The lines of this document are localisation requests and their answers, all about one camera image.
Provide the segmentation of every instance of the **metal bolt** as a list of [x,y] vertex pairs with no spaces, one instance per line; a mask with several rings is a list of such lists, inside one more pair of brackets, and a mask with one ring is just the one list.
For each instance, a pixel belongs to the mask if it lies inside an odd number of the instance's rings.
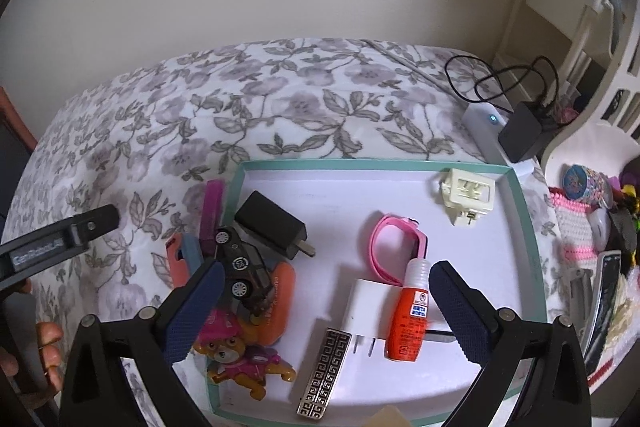
[[80,324],[82,324],[82,327],[84,328],[88,328],[94,322],[95,322],[95,315],[85,315],[84,317],[82,317],[82,320],[80,320]]
[[152,319],[156,315],[156,309],[153,306],[145,306],[138,312],[138,317],[144,321]]
[[516,313],[509,308],[500,308],[500,311],[498,311],[498,317],[504,321],[512,321],[516,318]]
[[562,324],[565,328],[570,328],[571,326],[573,326],[571,319],[566,315],[560,315],[560,318],[558,318],[558,322],[560,322],[560,324]]

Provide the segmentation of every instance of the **toy figure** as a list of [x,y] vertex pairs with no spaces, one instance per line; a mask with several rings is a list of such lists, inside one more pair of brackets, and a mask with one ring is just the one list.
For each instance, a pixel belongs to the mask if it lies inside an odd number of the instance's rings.
[[213,310],[200,330],[194,349],[222,365],[222,372],[209,369],[207,376],[214,383],[233,380],[251,390],[250,396],[262,400],[266,375],[280,375],[284,381],[294,381],[296,372],[284,363],[272,347],[251,345],[257,339],[256,327],[240,321],[229,312]]

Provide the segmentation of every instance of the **black cable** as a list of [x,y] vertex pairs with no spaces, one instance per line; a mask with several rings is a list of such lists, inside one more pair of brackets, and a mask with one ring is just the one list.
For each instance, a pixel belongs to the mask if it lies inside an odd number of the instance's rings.
[[[454,86],[453,84],[453,80],[449,74],[449,65],[450,63],[452,63],[452,61],[456,60],[456,59],[460,59],[460,58],[466,58],[468,60],[475,60],[477,62],[480,62],[481,64],[483,64],[485,66],[485,68],[487,68],[487,70],[489,71],[488,75],[485,75],[482,78],[478,78],[474,81],[474,92],[476,94],[476,97],[478,97],[477,100],[473,100],[471,98],[467,98],[464,94],[462,94],[461,92],[459,92],[459,90],[456,89],[456,86]],[[547,105],[543,105],[544,100],[546,99],[546,96],[548,95],[548,86],[546,84],[546,80],[544,75],[536,68],[536,64],[540,61],[543,60],[544,62],[546,62],[549,67],[551,67],[554,77],[555,77],[555,81],[556,81],[556,88],[555,88],[555,92],[554,92],[554,97],[553,100]],[[502,85],[499,75],[503,74],[503,73],[507,73],[508,71],[522,71],[525,70],[525,73],[516,80],[516,82],[513,84],[513,86],[508,87],[507,89],[504,89],[504,86]],[[473,55],[454,55],[453,57],[451,57],[449,60],[447,60],[447,62],[444,65],[444,73],[445,76],[447,77],[447,81],[449,82],[449,87],[453,90],[453,92],[462,100],[464,100],[465,102],[468,103],[480,103],[480,102],[492,102],[492,100],[496,100],[497,98],[500,98],[501,96],[504,96],[505,94],[507,94],[508,92],[510,92],[510,90],[514,89],[515,87],[519,86],[529,75],[529,73],[535,73],[537,74],[540,79],[542,80],[542,83],[544,85],[544,89],[542,94],[536,99],[536,106],[538,109],[541,109],[544,111],[544,114],[547,114],[554,106],[554,104],[556,103],[557,99],[558,99],[558,91],[559,91],[559,78],[558,78],[558,70],[556,70],[555,65],[553,64],[553,62],[548,58],[545,57],[544,55],[540,55],[538,57],[536,57],[531,64],[518,64],[518,65],[514,65],[514,66],[508,66],[506,68],[502,68],[500,70],[494,70],[494,68],[491,66],[491,64],[489,64],[487,61],[482,60],[482,58],[479,57],[474,57]],[[498,85],[500,86],[500,93],[493,95],[493,96],[489,96],[489,97],[482,97],[480,95],[480,92],[478,91],[478,87],[480,86],[480,84],[482,84],[483,82],[486,82],[488,80],[496,80],[496,82],[498,83]],[[492,104],[494,107],[501,109],[503,111],[506,111],[508,113],[513,114],[513,111],[505,109],[499,105],[495,105]]]

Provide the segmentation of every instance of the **plug prong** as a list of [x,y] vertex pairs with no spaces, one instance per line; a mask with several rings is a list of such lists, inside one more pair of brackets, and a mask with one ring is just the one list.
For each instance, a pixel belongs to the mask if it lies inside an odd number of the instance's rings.
[[308,244],[308,242],[303,241],[302,239],[300,239],[300,241],[298,241],[296,243],[296,246],[300,249],[300,251],[303,251],[309,257],[315,257],[316,256],[316,249],[314,247],[312,247],[310,244]]

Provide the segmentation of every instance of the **pink and white knitted item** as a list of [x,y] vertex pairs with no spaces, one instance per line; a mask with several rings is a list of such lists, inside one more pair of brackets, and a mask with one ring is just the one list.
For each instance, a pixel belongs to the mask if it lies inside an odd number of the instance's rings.
[[556,208],[558,228],[562,236],[562,251],[570,263],[596,259],[598,252],[593,243],[593,232],[587,219],[591,212],[588,204],[568,200],[560,192],[551,192]]

